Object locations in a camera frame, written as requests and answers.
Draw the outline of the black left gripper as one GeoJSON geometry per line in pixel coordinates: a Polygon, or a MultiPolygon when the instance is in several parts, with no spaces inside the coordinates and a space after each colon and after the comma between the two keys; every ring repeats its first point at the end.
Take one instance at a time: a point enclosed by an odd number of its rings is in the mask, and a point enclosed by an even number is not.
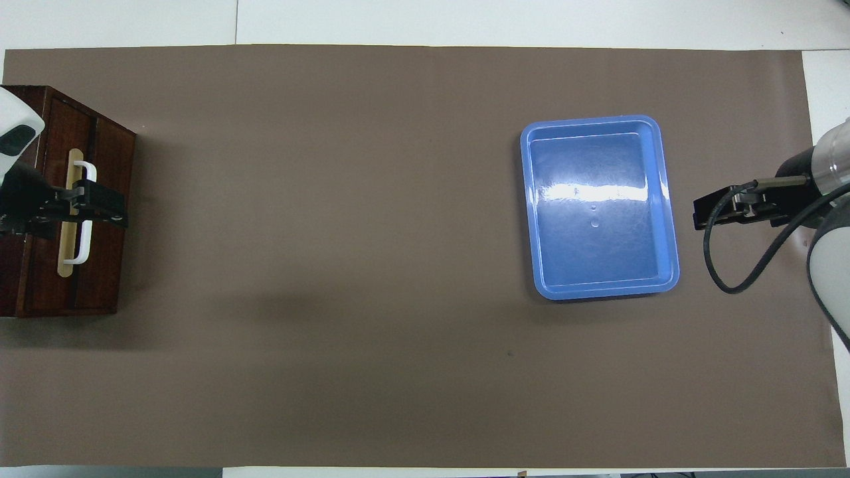
{"type": "Polygon", "coordinates": [[[56,224],[72,214],[75,222],[103,222],[128,229],[125,196],[96,181],[76,181],[72,204],[66,190],[52,187],[42,173],[26,163],[14,163],[1,188],[1,236],[56,237],[56,224]]]}

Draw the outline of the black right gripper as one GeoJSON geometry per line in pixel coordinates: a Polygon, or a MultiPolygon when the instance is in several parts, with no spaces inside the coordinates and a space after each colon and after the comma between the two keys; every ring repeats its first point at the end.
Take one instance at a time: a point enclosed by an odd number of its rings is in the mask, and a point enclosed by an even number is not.
{"type": "MultiPolygon", "coordinates": [[[[765,179],[761,185],[746,189],[723,203],[714,224],[768,221],[774,228],[789,224],[799,212],[822,197],[811,172],[813,152],[814,148],[810,147],[784,161],[773,183],[768,184],[765,179]]],[[[708,226],[713,210],[731,190],[734,187],[723,187],[693,201],[693,229],[702,231],[708,226]]]]}

